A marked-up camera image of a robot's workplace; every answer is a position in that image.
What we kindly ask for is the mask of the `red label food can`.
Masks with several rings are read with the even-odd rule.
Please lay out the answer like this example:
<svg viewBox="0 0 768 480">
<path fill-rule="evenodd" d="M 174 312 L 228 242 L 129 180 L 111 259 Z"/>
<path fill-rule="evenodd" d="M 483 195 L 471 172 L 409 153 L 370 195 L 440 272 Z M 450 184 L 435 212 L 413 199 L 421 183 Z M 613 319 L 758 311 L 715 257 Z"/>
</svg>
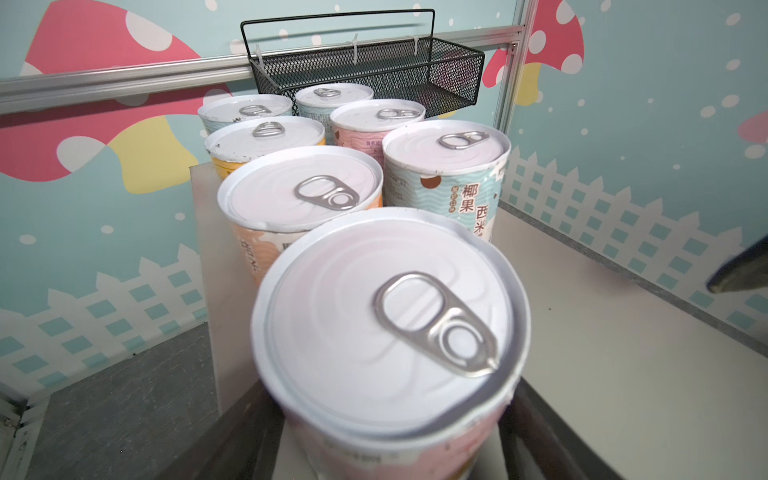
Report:
<svg viewBox="0 0 768 480">
<path fill-rule="evenodd" d="M 277 258 L 311 230 L 383 206 L 383 168 L 339 146 L 297 147 L 247 163 L 223 180 L 217 202 L 247 270 L 261 284 Z"/>
</svg>

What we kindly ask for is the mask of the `yellow label food can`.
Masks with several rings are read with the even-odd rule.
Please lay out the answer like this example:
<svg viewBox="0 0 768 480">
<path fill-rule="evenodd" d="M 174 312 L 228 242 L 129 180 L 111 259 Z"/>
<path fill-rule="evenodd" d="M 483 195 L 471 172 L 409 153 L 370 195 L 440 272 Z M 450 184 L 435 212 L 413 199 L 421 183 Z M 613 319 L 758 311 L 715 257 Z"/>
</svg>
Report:
<svg viewBox="0 0 768 480">
<path fill-rule="evenodd" d="M 248 120 L 211 133 L 204 148 L 221 180 L 246 163 L 285 149 L 326 144 L 324 125 L 300 116 Z"/>
</svg>

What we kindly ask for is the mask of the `pink label food can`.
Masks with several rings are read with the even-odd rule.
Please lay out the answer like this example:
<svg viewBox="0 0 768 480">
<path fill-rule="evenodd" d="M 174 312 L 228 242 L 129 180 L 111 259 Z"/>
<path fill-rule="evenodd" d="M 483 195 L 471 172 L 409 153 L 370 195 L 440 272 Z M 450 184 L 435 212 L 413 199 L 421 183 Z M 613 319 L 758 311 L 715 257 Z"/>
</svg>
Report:
<svg viewBox="0 0 768 480">
<path fill-rule="evenodd" d="M 304 235 L 263 280 L 259 376 L 321 479 L 464 479 L 511 403 L 530 303 L 494 245 L 411 208 Z"/>
</svg>

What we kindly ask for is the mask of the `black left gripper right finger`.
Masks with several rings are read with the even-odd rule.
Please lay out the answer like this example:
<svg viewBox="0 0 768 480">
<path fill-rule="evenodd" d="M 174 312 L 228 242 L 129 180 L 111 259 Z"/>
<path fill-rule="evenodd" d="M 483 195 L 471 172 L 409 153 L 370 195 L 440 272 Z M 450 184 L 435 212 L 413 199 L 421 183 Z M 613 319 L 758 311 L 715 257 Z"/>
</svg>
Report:
<svg viewBox="0 0 768 480">
<path fill-rule="evenodd" d="M 498 422 L 509 479 L 619 479 L 525 380 Z"/>
</svg>

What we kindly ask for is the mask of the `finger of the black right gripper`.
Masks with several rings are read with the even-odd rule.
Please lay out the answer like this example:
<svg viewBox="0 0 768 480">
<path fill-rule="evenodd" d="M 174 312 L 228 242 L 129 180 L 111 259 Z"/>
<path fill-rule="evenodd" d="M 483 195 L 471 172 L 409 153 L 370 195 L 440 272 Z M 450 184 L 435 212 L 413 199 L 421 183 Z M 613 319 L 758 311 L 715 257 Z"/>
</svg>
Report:
<svg viewBox="0 0 768 480">
<path fill-rule="evenodd" d="M 768 238 L 760 241 L 723 264 L 708 280 L 713 294 L 757 290 L 767 287 Z"/>
</svg>

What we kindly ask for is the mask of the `teal label food can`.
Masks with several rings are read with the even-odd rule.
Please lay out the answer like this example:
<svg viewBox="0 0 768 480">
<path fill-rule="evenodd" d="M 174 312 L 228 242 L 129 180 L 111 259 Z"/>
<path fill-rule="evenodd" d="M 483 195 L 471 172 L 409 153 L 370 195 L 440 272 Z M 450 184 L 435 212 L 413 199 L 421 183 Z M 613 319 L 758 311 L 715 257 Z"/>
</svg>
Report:
<svg viewBox="0 0 768 480">
<path fill-rule="evenodd" d="M 255 94 L 227 97 L 198 109 L 208 134 L 242 121 L 277 116 L 292 116 L 293 101 L 286 96 Z"/>
</svg>

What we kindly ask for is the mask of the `teal brown label can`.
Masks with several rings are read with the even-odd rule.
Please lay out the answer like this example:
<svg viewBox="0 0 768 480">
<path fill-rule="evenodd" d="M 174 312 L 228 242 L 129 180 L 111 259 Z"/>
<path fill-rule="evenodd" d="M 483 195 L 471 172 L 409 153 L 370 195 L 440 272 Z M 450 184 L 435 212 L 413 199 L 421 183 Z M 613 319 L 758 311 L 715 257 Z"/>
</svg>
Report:
<svg viewBox="0 0 768 480">
<path fill-rule="evenodd" d="M 357 83 L 330 83 L 309 86 L 299 90 L 294 97 L 298 114 L 320 122 L 325 129 L 327 145 L 334 145 L 331 113 L 349 103 L 370 100 L 374 90 Z"/>
</svg>

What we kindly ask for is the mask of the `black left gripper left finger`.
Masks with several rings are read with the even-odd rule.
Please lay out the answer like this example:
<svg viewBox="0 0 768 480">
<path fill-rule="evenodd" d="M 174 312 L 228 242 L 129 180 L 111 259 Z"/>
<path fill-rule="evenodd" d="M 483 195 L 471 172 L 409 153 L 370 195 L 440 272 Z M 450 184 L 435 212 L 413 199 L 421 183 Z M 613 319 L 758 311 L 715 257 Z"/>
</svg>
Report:
<svg viewBox="0 0 768 480">
<path fill-rule="evenodd" d="M 160 479 L 270 479 L 285 416 L 262 382 L 256 382 Z"/>
</svg>

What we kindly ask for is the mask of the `teal label floor can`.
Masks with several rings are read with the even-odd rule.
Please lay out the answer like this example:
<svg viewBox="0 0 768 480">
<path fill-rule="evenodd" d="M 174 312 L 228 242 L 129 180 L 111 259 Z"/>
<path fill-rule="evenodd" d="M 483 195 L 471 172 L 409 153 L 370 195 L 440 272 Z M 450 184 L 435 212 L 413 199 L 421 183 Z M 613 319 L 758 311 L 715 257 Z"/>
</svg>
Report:
<svg viewBox="0 0 768 480">
<path fill-rule="evenodd" d="M 382 140 L 384 202 L 460 223 L 489 241 L 512 150 L 503 132 L 462 120 L 425 120 Z"/>
</svg>

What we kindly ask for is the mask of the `white lid can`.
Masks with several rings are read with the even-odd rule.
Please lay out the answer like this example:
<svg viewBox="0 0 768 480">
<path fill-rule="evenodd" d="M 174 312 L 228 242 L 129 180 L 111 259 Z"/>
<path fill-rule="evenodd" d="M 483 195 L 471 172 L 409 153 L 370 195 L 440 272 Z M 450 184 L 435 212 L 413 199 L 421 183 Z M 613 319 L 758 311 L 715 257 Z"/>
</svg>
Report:
<svg viewBox="0 0 768 480">
<path fill-rule="evenodd" d="M 330 114 L 337 146 L 354 149 L 384 163 L 382 141 L 393 130 L 423 121 L 426 107 L 404 99 L 360 100 Z"/>
</svg>

